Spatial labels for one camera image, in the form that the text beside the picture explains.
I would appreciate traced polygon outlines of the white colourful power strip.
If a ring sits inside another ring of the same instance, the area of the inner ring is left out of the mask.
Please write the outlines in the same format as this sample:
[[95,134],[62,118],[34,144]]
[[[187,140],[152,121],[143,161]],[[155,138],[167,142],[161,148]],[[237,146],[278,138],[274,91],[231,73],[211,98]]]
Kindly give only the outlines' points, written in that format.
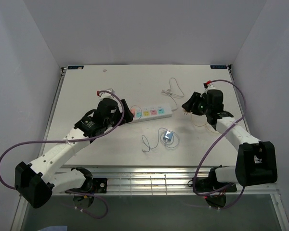
[[144,107],[133,105],[131,108],[135,109],[133,123],[168,118],[173,115],[171,106],[168,103]]

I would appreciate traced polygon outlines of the yellow charger plug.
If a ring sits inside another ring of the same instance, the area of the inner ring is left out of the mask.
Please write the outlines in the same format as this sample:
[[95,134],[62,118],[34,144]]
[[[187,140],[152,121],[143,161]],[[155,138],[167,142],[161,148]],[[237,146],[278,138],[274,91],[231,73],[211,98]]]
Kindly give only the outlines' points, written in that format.
[[183,110],[183,112],[184,112],[184,115],[189,115],[190,114],[190,112],[186,111],[185,109]]

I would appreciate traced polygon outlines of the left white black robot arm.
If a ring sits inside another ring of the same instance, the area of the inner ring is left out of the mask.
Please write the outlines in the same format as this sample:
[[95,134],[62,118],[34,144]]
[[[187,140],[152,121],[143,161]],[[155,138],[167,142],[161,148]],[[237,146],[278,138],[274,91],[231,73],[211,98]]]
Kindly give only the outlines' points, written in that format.
[[29,164],[21,162],[16,166],[15,189],[33,208],[46,204],[53,193],[93,192],[93,176],[89,170],[76,167],[63,174],[57,174],[57,170],[107,129],[132,121],[133,114],[125,99],[120,102],[112,97],[101,99],[97,108],[88,111],[61,143]]

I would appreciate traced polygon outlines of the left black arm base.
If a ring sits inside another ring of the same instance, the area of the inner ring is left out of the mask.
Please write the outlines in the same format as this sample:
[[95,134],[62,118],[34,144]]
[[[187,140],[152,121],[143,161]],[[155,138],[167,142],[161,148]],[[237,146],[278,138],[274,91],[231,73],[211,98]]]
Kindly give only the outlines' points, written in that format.
[[73,188],[71,191],[78,193],[106,193],[107,178],[94,178],[92,173],[83,167],[72,168],[72,170],[74,169],[84,176],[85,181],[81,187]]

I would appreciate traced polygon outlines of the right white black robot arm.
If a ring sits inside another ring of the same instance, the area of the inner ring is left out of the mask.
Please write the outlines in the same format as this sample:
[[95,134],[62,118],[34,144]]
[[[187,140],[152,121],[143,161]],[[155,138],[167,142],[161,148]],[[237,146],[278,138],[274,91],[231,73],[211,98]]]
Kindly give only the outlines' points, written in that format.
[[205,116],[212,128],[220,133],[218,140],[226,138],[237,150],[234,166],[219,166],[210,170],[207,178],[194,177],[193,187],[198,192],[219,191],[228,184],[238,183],[243,187],[275,183],[277,165],[275,147],[270,141],[261,141],[249,134],[224,110],[223,93],[207,89],[194,92],[182,108],[194,115]]

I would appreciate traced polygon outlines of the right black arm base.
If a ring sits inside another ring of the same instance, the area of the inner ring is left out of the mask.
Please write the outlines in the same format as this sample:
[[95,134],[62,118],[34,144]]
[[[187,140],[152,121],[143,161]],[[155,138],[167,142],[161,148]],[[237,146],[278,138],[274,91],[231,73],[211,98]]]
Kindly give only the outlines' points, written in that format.
[[227,186],[227,188],[222,189],[222,192],[225,190],[226,192],[235,193],[237,192],[237,187],[233,183],[221,183],[221,182],[211,182],[208,177],[200,177],[196,179],[195,189],[199,193],[208,193],[219,188]]

